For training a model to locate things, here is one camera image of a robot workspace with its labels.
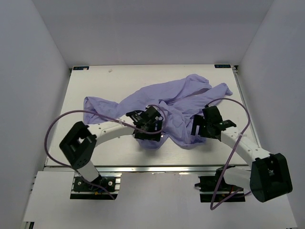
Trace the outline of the purple jacket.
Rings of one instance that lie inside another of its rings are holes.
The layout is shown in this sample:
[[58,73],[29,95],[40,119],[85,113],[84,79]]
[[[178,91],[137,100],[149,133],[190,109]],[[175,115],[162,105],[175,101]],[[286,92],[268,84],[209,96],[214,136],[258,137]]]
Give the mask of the purple jacket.
[[232,94],[225,83],[213,87],[204,77],[191,74],[180,80],[143,87],[120,103],[99,97],[85,97],[83,108],[86,113],[83,121],[85,124],[99,124],[103,120],[93,113],[117,119],[127,112],[143,110],[145,106],[155,104],[167,116],[163,137],[160,142],[138,140],[138,144],[145,149],[158,149],[170,138],[178,146],[189,148],[206,142],[203,137],[191,135],[194,115],[202,115],[203,107],[210,101]]

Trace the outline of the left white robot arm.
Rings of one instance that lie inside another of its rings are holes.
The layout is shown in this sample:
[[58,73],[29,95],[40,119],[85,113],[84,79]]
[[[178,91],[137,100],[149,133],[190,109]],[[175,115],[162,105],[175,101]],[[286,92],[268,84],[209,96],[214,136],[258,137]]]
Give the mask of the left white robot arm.
[[76,122],[60,142],[61,151],[89,190],[96,190],[102,184],[102,177],[91,161],[95,147],[126,135],[159,142],[167,121],[165,112],[157,106],[131,111],[119,118],[96,115],[106,121],[88,125]]

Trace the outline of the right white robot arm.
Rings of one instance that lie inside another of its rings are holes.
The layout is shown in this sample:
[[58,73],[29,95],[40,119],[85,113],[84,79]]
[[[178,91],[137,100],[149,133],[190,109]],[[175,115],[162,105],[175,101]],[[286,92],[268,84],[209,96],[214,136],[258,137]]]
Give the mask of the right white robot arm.
[[234,187],[249,190],[260,202],[292,192],[293,186],[286,158],[272,154],[243,135],[231,120],[223,120],[216,106],[206,106],[203,115],[193,118],[192,135],[217,139],[229,146],[250,167],[249,170],[225,164],[215,172],[213,180],[201,179],[195,184],[202,191],[232,190]]

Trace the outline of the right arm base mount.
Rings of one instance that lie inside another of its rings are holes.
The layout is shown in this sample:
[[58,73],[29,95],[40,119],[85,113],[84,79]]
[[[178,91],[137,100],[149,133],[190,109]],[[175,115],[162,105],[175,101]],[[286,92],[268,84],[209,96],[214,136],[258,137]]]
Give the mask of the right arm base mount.
[[[218,168],[214,175],[212,176],[199,176],[199,182],[194,184],[194,187],[200,192],[200,202],[207,203],[211,202],[213,193],[218,182],[218,179],[223,171],[224,167]],[[239,190],[240,187],[235,185],[229,185],[225,183],[224,178],[219,185],[217,190],[217,194],[215,196],[215,202],[218,203],[221,200],[225,199],[230,194]],[[238,193],[236,193],[232,198],[226,200],[225,202],[245,202],[244,190],[241,189]]]

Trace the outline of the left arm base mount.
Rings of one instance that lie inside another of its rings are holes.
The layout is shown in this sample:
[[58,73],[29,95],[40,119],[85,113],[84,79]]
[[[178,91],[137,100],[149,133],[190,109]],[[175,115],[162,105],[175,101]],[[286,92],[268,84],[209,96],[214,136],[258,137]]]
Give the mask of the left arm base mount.
[[92,184],[80,175],[73,178],[70,199],[77,200],[115,200],[120,189],[120,175],[100,175]]

